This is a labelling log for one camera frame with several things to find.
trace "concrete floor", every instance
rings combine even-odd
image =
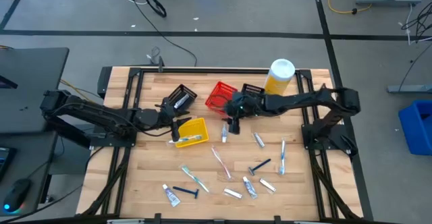
[[[424,0],[413,17],[431,0]],[[162,31],[286,32],[322,34],[315,0],[160,0],[168,11],[162,19],[148,6],[143,12]],[[4,14],[13,0],[0,0]],[[354,0],[332,0],[333,6],[351,10]],[[353,15],[333,13],[323,0],[330,34],[404,35],[408,7],[373,7]],[[6,30],[58,31],[153,31],[134,4],[126,0],[21,0]],[[162,38],[151,36],[18,36],[1,35],[0,44],[16,48],[69,47],[63,79],[77,87],[96,91],[101,67],[147,63],[146,54],[161,48],[165,63],[191,66],[193,59]],[[269,67],[284,57],[296,67],[330,69],[323,39],[251,37],[170,37],[193,51],[198,66]],[[362,111],[352,118],[360,161],[374,220],[395,223],[427,223],[432,193],[432,158],[411,155],[405,143],[398,111],[424,95],[390,95],[389,84],[398,84],[427,43],[408,46],[406,41],[333,40],[344,86],[358,90]],[[431,81],[426,52],[408,76],[407,84]],[[77,153],[66,144],[66,152]],[[63,196],[82,183],[83,174],[57,175],[50,194]],[[79,192],[39,213],[35,218],[72,216]]]

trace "wooden table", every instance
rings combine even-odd
[[[113,67],[105,106],[122,107],[128,72],[129,67]],[[312,69],[311,72],[315,90],[324,83],[331,88],[331,78],[327,69]],[[273,220],[273,216],[280,215],[282,220],[318,220],[310,160],[308,152],[304,149],[300,131],[300,125],[303,123],[301,110],[290,110],[279,117],[241,119],[240,135],[229,134],[227,143],[222,143],[221,116],[205,106],[207,97],[218,81],[241,90],[243,83],[262,86],[265,76],[264,74],[145,73],[140,108],[155,108],[155,104],[159,104],[164,96],[168,96],[179,84],[184,84],[198,94],[189,108],[190,116],[205,118],[210,140],[185,148],[170,148],[166,145],[170,139],[169,134],[154,138],[139,133],[136,146],[131,152],[121,217],[153,218],[155,213],[161,213],[164,219]],[[285,94],[297,93],[294,78]],[[321,117],[326,112],[328,112],[327,108],[319,107]],[[258,132],[265,142],[263,149],[255,143],[253,132]],[[280,164],[282,137],[287,141],[286,174],[280,176],[277,174],[277,169]],[[226,180],[221,165],[211,152],[212,145],[216,146],[234,180]],[[87,209],[105,185],[112,151],[112,148],[103,149],[88,165],[77,213]],[[353,212],[362,216],[350,159],[339,150],[328,150],[327,155],[335,189]],[[268,158],[272,161],[260,168],[254,177],[249,174],[248,167],[253,167]],[[210,194],[201,189],[179,168],[182,164],[186,164],[204,181],[210,189]],[[252,181],[258,192],[257,199],[253,200],[249,196],[242,181],[243,176],[247,176]],[[260,177],[272,183],[277,191],[274,194],[268,193],[259,183]],[[163,184],[171,188],[172,186],[190,190],[198,188],[200,192],[198,198],[194,199],[191,194],[174,190],[181,203],[173,208],[165,196]],[[224,188],[240,192],[243,194],[243,199],[238,200],[223,195]],[[326,213],[330,217],[327,192],[323,186],[321,189]],[[111,195],[110,210],[113,210],[115,192],[114,190]]]

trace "blue box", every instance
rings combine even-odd
[[[399,111],[399,119],[410,152],[432,155],[432,100],[415,100]]]

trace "yellow bottle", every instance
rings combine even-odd
[[[284,95],[285,89],[295,73],[296,68],[291,61],[276,59],[271,64],[269,74],[267,75],[267,79],[265,79],[265,93]]]

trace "black basket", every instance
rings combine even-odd
[[[183,84],[180,84],[169,96],[169,104],[174,106],[176,102],[182,99],[184,96],[189,95],[188,99],[178,107],[178,111],[185,111],[196,99],[196,93],[192,92],[191,89],[185,87]]]
[[[264,88],[245,83],[243,84],[242,93],[249,94],[251,96],[262,95],[264,94]]]

